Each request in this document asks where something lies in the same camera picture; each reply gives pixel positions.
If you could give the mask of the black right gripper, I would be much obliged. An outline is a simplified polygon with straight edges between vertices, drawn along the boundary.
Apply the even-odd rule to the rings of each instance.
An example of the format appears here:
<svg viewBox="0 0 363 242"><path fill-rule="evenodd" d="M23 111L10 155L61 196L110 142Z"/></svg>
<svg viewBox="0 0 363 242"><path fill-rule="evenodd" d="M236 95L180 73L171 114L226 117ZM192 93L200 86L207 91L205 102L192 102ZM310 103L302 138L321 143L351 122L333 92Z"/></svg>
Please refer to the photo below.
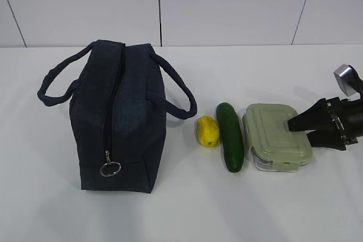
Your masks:
<svg viewBox="0 0 363 242"><path fill-rule="evenodd" d="M313 106L288 121L290 131L308 131L312 147L344 151L362 137L362 99L350 101L319 99Z"/></svg>

